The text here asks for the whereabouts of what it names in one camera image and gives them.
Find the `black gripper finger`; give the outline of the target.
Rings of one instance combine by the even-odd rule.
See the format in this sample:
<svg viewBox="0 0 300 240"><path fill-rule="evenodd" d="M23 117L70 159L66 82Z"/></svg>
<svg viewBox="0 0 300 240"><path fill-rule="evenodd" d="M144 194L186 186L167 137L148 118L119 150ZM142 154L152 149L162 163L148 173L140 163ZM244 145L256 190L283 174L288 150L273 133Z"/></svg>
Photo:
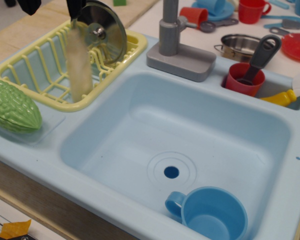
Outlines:
<svg viewBox="0 0 300 240"><path fill-rule="evenodd" d="M66 3L71 20L77 19L86 6L86 0L67 0Z"/></svg>
<svg viewBox="0 0 300 240"><path fill-rule="evenodd" d="M30 16L34 15L42 4L41 0L17 0L17 2L22 11Z"/></svg>

